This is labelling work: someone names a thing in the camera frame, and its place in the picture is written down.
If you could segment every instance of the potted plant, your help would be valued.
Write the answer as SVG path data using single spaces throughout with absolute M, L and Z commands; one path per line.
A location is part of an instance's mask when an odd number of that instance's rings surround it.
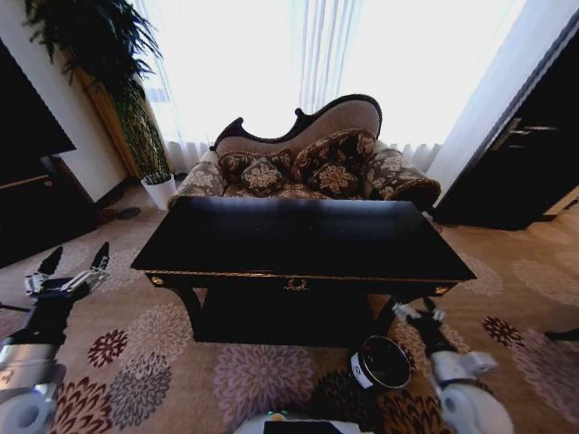
M 158 56 L 149 22 L 127 0 L 24 0 L 31 41 L 58 48 L 63 73 L 88 74 L 110 95 L 141 183 L 159 209 L 175 192 L 157 123 L 147 108 L 140 79 L 152 72 L 139 54 Z

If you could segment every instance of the dark wooden door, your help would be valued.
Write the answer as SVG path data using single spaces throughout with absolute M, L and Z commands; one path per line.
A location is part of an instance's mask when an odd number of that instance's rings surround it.
M 579 37 L 436 209 L 441 222 L 523 229 L 579 184 Z

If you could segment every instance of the table top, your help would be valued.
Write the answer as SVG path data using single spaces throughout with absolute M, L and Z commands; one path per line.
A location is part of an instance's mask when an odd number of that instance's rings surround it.
M 475 278 L 412 203 L 181 198 L 132 268 L 235 276 Z

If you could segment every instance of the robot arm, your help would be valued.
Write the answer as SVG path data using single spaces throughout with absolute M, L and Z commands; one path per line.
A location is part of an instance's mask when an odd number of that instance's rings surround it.
M 514 433 L 505 407 L 478 386 L 478 375 L 497 367 L 490 354 L 459 354 L 440 330 L 444 313 L 429 299 L 427 312 L 396 304 L 396 315 L 416 328 L 432 364 L 432 387 L 441 400 L 442 417 L 459 434 Z
M 90 269 L 75 278 L 53 278 L 62 247 L 26 276 L 26 293 L 36 298 L 25 326 L 10 335 L 0 350 L 0 432 L 41 434 L 50 428 L 53 400 L 66 369 L 54 356 L 64 343 L 64 329 L 74 303 L 108 276 L 109 244 L 99 250 Z

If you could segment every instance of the upholstered seat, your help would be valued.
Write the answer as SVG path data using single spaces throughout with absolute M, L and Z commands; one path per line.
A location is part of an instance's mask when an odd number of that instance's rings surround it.
M 249 134 L 236 119 L 169 206 L 180 197 L 222 195 L 410 201 L 427 210 L 438 198 L 437 181 L 377 139 L 382 112 L 374 99 L 348 95 L 313 115 L 296 114 L 292 129 L 274 139 Z

